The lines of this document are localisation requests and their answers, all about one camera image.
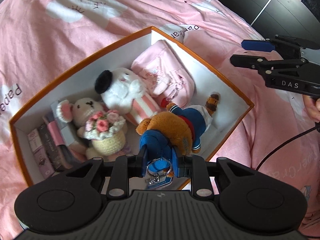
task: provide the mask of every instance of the pink ear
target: pink ear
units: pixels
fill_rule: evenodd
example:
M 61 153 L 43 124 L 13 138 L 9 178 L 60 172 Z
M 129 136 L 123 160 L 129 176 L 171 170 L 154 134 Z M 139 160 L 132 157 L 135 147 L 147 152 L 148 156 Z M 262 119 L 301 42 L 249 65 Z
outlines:
M 57 106 L 57 117 L 62 122 L 71 122 L 73 120 L 72 116 L 72 104 L 68 100 L 60 102 Z

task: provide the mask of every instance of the pink drawstring bag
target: pink drawstring bag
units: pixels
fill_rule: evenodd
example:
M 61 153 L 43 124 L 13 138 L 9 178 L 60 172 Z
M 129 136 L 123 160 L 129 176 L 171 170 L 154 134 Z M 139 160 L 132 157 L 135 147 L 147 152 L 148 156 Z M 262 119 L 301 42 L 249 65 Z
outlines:
M 145 82 L 151 97 L 165 108 L 173 102 L 186 107 L 195 84 L 168 44 L 159 40 L 132 63 L 131 70 Z

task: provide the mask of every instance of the stuffed animal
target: stuffed animal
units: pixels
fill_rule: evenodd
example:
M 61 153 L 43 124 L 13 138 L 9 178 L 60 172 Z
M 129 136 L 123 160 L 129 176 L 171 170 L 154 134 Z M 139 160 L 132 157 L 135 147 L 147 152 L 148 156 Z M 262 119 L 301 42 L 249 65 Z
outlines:
M 175 103 L 168 104 L 168 112 L 146 118 L 137 127 L 137 133 L 142 135 L 140 147 L 146 145 L 151 154 L 163 154 L 164 143 L 161 141 L 167 139 L 182 155 L 199 153 L 200 136 L 210 127 L 218 101 L 219 96 L 212 94 L 205 107 L 189 106 L 182 110 Z
M 96 112 L 103 111 L 101 103 L 91 98 L 81 98 L 74 104 L 68 100 L 61 101 L 57 106 L 57 117 L 62 122 L 73 122 L 78 128 L 77 135 L 83 138 L 85 124 L 89 117 Z
M 103 71 L 95 82 L 95 91 L 109 109 L 119 111 L 137 126 L 144 118 L 153 117 L 161 110 L 147 93 L 141 78 L 126 68 Z
M 97 112 L 86 122 L 83 137 L 91 140 L 92 148 L 86 152 L 88 159 L 102 157 L 104 161 L 114 161 L 116 157 L 130 153 L 126 144 L 125 119 L 118 111 Z

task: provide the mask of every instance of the human hand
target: human hand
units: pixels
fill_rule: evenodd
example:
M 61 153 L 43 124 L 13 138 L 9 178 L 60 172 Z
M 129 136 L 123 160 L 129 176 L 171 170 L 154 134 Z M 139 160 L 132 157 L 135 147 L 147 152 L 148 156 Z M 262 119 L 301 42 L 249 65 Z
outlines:
M 308 116 L 315 122 L 320 122 L 320 98 L 317 101 L 306 95 L 302 95 L 302 98 Z

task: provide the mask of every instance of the pink bedding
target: pink bedding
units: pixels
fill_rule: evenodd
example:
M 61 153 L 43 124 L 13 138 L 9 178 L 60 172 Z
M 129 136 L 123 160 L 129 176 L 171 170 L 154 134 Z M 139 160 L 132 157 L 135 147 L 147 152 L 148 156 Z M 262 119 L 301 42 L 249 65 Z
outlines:
M 255 71 L 229 63 L 233 53 L 244 52 L 243 39 L 262 37 L 217 0 L 5 0 L 0 4 L 2 240 L 21 232 L 13 205 L 27 186 L 12 147 L 9 119 L 79 61 L 151 25 L 198 53 L 255 103 L 215 158 L 227 156 L 255 168 L 279 144 L 313 126 L 300 95 L 267 89 Z M 304 193 L 309 208 L 301 230 L 309 235 L 320 235 L 319 135 L 312 132 L 292 142 L 260 170 Z

